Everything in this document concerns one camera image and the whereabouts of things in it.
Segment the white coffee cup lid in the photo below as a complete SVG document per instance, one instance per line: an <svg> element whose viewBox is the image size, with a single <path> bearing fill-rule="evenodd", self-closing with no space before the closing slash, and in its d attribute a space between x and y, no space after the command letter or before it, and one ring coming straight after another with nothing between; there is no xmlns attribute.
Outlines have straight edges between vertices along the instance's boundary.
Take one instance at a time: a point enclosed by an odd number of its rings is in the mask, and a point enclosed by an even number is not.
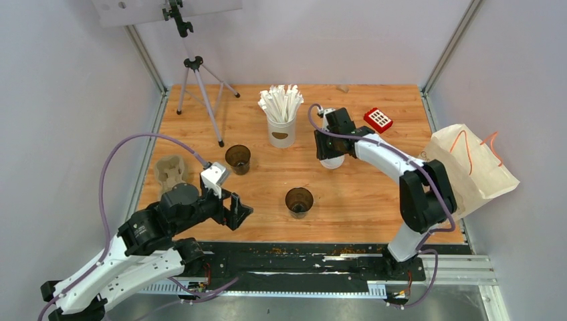
<svg viewBox="0 0 567 321"><path fill-rule="evenodd" d="M320 160L320 164L326 169L334 170L341 167L342 164L344 163L344 160L345 160L345 156L341 155L334 158L327 158L324 160Z"/></svg>

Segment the brown cup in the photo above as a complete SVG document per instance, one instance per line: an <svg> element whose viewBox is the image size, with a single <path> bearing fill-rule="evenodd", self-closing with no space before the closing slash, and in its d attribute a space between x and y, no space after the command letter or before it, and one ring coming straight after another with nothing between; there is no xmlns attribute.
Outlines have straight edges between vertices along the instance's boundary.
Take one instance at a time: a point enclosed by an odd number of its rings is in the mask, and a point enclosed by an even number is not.
<svg viewBox="0 0 567 321"><path fill-rule="evenodd" d="M245 175L249 172L251 151L242 144L236 144L227 149L225 161L236 175Z"/></svg>
<svg viewBox="0 0 567 321"><path fill-rule="evenodd" d="M290 189L285 204L294 219L303 219L314 204L313 194L304 187Z"/></svg>

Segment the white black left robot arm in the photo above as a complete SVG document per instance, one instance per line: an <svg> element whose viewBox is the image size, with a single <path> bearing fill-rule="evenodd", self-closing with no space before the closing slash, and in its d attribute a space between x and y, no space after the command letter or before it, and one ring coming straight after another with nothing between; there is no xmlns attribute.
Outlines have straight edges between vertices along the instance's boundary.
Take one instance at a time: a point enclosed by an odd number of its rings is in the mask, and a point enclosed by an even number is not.
<svg viewBox="0 0 567 321"><path fill-rule="evenodd" d="M199 275L205 254L195 238L174 236L208 219L231 230L253 213L238 194L181 183L160 200L132 214L107 251L74 275L41 286L43 300L55 304L49 320L101 320L129 296L159 280Z"/></svg>

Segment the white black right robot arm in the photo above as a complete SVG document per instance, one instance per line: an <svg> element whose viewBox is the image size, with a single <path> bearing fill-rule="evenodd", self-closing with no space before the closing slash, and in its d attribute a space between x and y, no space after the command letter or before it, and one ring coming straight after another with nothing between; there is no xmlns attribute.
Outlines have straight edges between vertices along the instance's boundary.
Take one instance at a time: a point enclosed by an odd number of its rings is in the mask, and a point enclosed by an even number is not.
<svg viewBox="0 0 567 321"><path fill-rule="evenodd" d="M453 213L457 204L444 164L413 157L373 129L357 127L345 108L311 107L322 119L322 125L314 127L314 137L316 157L323 167L337 169L350 155L377 168L399 186L403 222L381 262L385 276L399 279L409 269L408 260L420 252L432 234L456 228Z"/></svg>

